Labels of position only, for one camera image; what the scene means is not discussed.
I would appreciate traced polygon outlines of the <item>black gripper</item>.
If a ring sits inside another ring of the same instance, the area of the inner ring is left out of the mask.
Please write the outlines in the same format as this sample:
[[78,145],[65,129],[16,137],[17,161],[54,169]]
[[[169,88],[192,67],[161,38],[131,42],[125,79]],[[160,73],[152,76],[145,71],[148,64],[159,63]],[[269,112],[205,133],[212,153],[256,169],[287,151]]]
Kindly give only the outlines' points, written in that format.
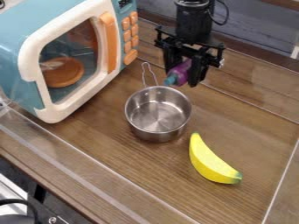
[[205,79],[209,66],[221,67],[224,44],[211,35],[212,24],[227,21],[213,18],[215,2],[227,6],[223,0],[173,0],[176,6],[175,26],[157,25],[153,45],[163,50],[164,70],[169,72],[191,59],[188,84],[195,88]]

